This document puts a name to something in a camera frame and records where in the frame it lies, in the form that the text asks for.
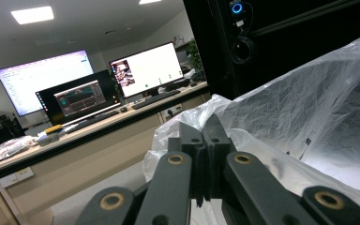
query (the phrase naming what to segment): computer monitor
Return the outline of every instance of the computer monitor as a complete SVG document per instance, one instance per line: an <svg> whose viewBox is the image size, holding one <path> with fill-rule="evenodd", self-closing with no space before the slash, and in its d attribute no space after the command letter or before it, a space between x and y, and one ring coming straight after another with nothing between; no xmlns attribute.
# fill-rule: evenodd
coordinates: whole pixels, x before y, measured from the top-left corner
<svg viewBox="0 0 360 225"><path fill-rule="evenodd" d="M113 60L109 64L124 98L184 78L171 42Z"/></svg>
<svg viewBox="0 0 360 225"><path fill-rule="evenodd" d="M93 74L86 51L0 69L0 81L19 116L42 110L38 90Z"/></svg>
<svg viewBox="0 0 360 225"><path fill-rule="evenodd" d="M121 105L107 69L34 95L53 126L66 126Z"/></svg>

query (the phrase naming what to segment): blue light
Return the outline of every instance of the blue light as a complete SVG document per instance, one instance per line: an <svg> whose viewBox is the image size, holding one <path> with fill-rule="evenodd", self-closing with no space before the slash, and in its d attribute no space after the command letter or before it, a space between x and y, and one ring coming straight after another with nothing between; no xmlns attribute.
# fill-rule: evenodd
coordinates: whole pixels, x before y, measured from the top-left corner
<svg viewBox="0 0 360 225"><path fill-rule="evenodd" d="M242 5L240 3L237 3L235 5L232 6L232 12L234 14L238 14L242 11Z"/></svg>

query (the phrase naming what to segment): yellow object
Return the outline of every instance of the yellow object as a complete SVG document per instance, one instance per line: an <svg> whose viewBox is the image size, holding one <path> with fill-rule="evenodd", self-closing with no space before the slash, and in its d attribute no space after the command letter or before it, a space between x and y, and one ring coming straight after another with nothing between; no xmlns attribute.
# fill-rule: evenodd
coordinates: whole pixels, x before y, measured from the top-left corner
<svg viewBox="0 0 360 225"><path fill-rule="evenodd" d="M52 133L53 131L55 131L55 130L57 130L57 129L59 129L59 128L62 128L63 126L61 126L61 125L56 125L56 126L54 126L54 127L50 127L50 128L47 128L47 129L45 129L45 133Z"/></svg>

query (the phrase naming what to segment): mounting hole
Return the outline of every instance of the mounting hole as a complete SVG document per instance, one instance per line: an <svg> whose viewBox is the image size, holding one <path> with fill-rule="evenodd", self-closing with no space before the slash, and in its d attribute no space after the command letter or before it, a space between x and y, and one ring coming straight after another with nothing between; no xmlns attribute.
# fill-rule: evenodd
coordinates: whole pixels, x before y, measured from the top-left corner
<svg viewBox="0 0 360 225"><path fill-rule="evenodd" d="M338 195L332 194L331 192L318 191L315 193L314 197L318 203L327 208L335 210L344 208L344 201Z"/></svg>
<svg viewBox="0 0 360 225"><path fill-rule="evenodd" d="M105 210L113 210L124 203L124 196L120 193L110 193L100 200L100 207Z"/></svg>
<svg viewBox="0 0 360 225"><path fill-rule="evenodd" d="M285 217L282 218L282 221L286 225L300 225L299 219L291 215L285 215Z"/></svg>
<svg viewBox="0 0 360 225"><path fill-rule="evenodd" d="M153 225L168 225L169 219L163 215L159 215L154 217L153 219Z"/></svg>
<svg viewBox="0 0 360 225"><path fill-rule="evenodd" d="M252 159L245 155L236 155L235 161L241 164L250 164L252 163Z"/></svg>
<svg viewBox="0 0 360 225"><path fill-rule="evenodd" d="M168 157L168 161L171 164L178 165L178 164L182 164L184 162L184 158L180 155L173 155L173 156Z"/></svg>

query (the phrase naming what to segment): ceiling light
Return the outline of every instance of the ceiling light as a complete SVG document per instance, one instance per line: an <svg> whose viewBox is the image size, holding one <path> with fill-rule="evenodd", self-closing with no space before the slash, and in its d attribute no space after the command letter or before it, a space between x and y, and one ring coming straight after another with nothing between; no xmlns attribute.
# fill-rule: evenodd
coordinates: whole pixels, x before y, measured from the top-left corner
<svg viewBox="0 0 360 225"><path fill-rule="evenodd" d="M51 7L29 8L12 11L11 14L19 24L42 22L53 19L53 12Z"/></svg>
<svg viewBox="0 0 360 225"><path fill-rule="evenodd" d="M160 2L160 0L141 0L139 5L153 3L153 2Z"/></svg>

